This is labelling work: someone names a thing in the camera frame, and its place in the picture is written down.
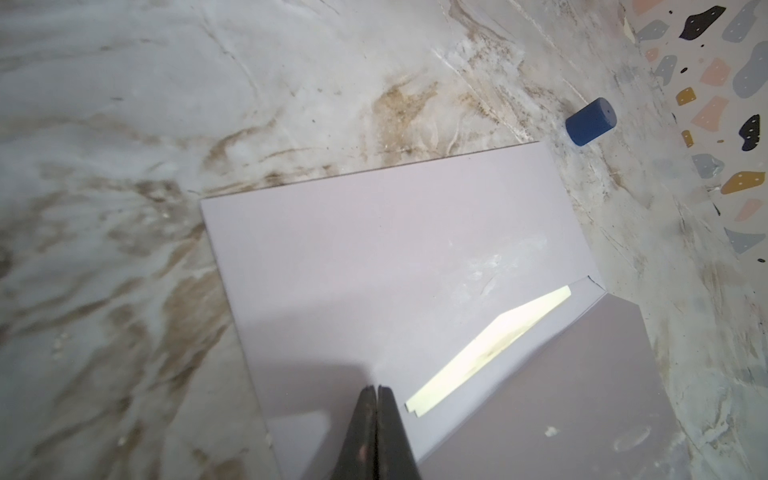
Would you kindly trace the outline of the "pale lilac envelope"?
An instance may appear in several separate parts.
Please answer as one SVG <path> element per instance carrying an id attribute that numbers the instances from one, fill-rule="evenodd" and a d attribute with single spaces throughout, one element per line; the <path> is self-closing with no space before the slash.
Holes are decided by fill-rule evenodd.
<path id="1" fill-rule="evenodd" d="M 281 476 L 327 479 L 366 386 L 425 479 L 667 479 L 686 450 L 639 307 L 609 294 L 542 143 L 205 199 Z M 498 315 L 571 297 L 422 417 Z"/>

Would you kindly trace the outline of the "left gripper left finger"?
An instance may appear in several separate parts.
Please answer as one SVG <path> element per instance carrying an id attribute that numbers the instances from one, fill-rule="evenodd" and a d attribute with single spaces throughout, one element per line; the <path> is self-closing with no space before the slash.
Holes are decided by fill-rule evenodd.
<path id="1" fill-rule="evenodd" d="M 377 478 L 377 392 L 374 386 L 362 389 L 355 405 L 332 480 L 374 480 Z"/>

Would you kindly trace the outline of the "beige decorated letter paper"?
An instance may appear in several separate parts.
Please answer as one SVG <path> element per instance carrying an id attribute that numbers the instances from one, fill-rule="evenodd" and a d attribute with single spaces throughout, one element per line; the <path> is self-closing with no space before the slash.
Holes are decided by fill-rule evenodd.
<path id="1" fill-rule="evenodd" d="M 563 286 L 498 315 L 405 404 L 424 416 L 572 295 Z"/>

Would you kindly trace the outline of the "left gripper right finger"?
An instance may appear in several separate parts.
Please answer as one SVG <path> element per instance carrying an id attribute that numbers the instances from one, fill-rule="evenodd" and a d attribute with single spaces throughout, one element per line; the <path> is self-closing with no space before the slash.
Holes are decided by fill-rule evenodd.
<path id="1" fill-rule="evenodd" d="M 407 433 L 391 388 L 378 387 L 376 426 L 376 478 L 421 480 Z"/>

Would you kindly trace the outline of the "blue glue stick cap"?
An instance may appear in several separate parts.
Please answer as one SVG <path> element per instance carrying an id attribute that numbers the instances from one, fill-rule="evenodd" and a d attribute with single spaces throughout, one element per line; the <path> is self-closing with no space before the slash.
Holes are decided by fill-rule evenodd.
<path id="1" fill-rule="evenodd" d="M 584 146 L 617 125 L 615 109 L 599 97 L 565 120 L 566 131 L 577 146 Z"/>

